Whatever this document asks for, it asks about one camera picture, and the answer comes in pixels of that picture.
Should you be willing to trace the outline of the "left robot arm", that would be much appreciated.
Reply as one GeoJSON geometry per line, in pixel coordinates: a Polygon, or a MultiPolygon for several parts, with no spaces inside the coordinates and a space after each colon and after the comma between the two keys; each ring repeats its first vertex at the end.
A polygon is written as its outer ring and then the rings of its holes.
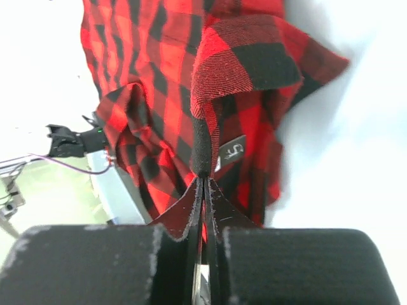
{"type": "Polygon", "coordinates": [[[51,158],[83,158],[86,154],[102,151],[109,146],[95,112],[92,118],[82,115],[82,118],[92,126],[91,130],[75,132],[62,125],[47,125],[52,142],[48,157],[51,158]]]}

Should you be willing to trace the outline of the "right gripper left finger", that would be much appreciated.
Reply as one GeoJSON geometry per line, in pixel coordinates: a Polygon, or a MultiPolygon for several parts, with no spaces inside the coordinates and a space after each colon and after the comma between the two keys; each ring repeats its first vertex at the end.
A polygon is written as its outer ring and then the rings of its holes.
{"type": "Polygon", "coordinates": [[[161,229],[151,304],[197,304],[202,265],[204,181],[193,180],[182,197],[150,224],[161,229]]]}

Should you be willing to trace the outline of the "red black plaid shirt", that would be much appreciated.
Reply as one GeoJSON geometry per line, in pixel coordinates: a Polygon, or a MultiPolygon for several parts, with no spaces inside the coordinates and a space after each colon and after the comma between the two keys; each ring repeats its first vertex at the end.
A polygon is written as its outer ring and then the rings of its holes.
{"type": "Polygon", "coordinates": [[[97,117],[155,219],[212,177],[254,223],[279,198],[285,113],[348,60],[282,1],[85,1],[81,44],[97,117]]]}

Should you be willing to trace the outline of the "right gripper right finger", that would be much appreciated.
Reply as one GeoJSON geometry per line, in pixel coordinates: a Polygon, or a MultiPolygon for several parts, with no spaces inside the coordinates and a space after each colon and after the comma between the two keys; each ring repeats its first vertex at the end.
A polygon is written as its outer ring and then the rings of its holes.
{"type": "Polygon", "coordinates": [[[229,275],[223,230],[226,227],[253,229],[257,225],[240,213],[223,195],[216,181],[204,180],[206,258],[209,264],[209,291],[212,304],[227,304],[229,275]]]}

